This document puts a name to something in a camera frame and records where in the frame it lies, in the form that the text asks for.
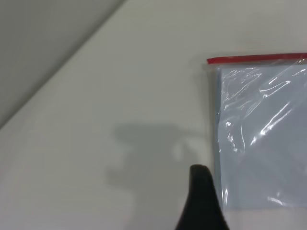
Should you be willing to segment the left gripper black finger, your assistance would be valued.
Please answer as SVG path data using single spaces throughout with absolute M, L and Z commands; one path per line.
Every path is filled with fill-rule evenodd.
M 228 230 L 219 206 L 213 177 L 208 167 L 194 164 L 189 169 L 189 192 L 177 230 Z

